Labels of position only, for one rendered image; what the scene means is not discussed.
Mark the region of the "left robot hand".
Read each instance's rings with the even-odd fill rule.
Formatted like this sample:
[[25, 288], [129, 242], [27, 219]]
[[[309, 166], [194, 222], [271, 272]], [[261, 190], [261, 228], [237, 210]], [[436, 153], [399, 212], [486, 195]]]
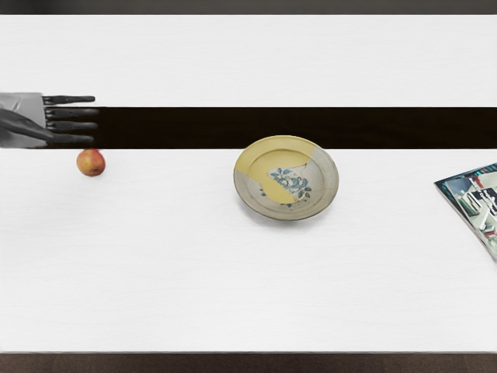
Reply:
[[0, 148], [42, 148], [48, 144], [81, 144], [93, 137], [75, 131], [97, 128], [80, 117], [95, 116], [93, 96], [45, 96], [39, 92], [0, 92]]

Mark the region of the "grey yellow patterned plate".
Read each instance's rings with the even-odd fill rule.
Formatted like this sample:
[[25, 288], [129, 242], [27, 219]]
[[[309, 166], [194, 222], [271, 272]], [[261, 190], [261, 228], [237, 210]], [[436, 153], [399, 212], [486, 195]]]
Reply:
[[339, 171], [326, 150], [305, 138], [260, 139], [238, 157], [235, 189], [256, 213], [298, 221], [324, 211], [339, 190]]

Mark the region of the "red yellow apple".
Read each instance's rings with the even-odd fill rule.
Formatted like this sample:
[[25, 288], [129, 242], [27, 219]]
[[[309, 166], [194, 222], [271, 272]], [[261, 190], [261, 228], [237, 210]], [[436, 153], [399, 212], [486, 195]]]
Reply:
[[89, 148], [78, 154], [76, 165], [85, 176], [99, 176], [106, 168], [106, 161], [98, 149]]

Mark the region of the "magazine with printed cover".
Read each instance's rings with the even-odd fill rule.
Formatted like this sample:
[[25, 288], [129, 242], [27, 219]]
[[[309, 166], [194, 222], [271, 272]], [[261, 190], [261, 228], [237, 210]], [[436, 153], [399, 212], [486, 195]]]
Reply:
[[434, 185], [497, 262], [497, 162]]

